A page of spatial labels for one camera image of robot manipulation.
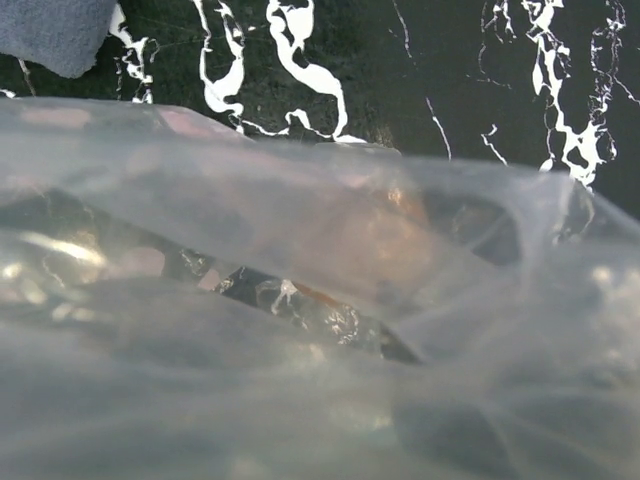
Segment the fake brown pastry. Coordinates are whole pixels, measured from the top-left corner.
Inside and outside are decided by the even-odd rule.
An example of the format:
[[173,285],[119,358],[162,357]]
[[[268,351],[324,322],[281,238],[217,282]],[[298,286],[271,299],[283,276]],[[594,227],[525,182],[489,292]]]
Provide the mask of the fake brown pastry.
[[434,267],[424,202],[403,188],[325,186],[297,204],[293,283],[327,304],[391,306]]

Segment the clear zip top bag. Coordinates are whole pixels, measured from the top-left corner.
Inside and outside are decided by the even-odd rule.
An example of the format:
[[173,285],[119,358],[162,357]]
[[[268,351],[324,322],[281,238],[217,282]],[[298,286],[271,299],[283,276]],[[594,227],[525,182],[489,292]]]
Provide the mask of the clear zip top bag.
[[[400,302],[294,283],[317,188],[420,196]],[[563,173],[1,102],[5,479],[635,479],[639,225]]]

